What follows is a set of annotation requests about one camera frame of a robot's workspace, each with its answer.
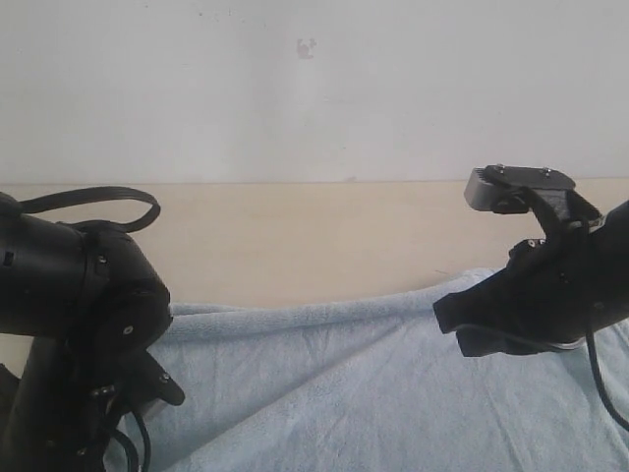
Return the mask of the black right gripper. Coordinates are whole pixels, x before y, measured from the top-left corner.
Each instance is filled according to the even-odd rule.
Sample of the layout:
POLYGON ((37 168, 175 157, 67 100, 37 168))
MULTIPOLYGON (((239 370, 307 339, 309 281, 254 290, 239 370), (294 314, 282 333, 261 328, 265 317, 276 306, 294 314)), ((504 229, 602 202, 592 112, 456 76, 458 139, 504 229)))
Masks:
POLYGON ((501 274, 433 304, 439 329, 456 331, 464 357, 571 350, 587 330, 604 328, 604 240, 578 236, 550 249, 546 240, 525 240, 501 274))

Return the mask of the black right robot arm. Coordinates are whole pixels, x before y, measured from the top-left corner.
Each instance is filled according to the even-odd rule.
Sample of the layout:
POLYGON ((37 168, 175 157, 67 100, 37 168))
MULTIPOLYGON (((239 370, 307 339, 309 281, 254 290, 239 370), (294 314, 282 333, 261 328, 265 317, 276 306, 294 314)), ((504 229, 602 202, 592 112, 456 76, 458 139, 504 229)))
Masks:
POLYGON ((575 226, 544 241, 521 241, 505 268, 445 295, 433 312, 466 357, 578 347, 588 329, 628 317, 628 205, 611 210, 591 233, 575 226))

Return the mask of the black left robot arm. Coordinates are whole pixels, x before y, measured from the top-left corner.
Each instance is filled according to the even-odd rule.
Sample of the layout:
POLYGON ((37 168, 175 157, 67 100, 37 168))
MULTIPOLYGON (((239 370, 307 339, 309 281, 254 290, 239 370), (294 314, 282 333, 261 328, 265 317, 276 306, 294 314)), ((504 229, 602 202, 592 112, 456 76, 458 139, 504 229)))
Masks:
POLYGON ((1 330, 32 340, 22 374, 1 373, 3 470, 101 471, 111 443, 149 468, 143 410, 185 398, 148 351, 170 294, 132 235, 159 213, 126 187, 2 196, 1 330))

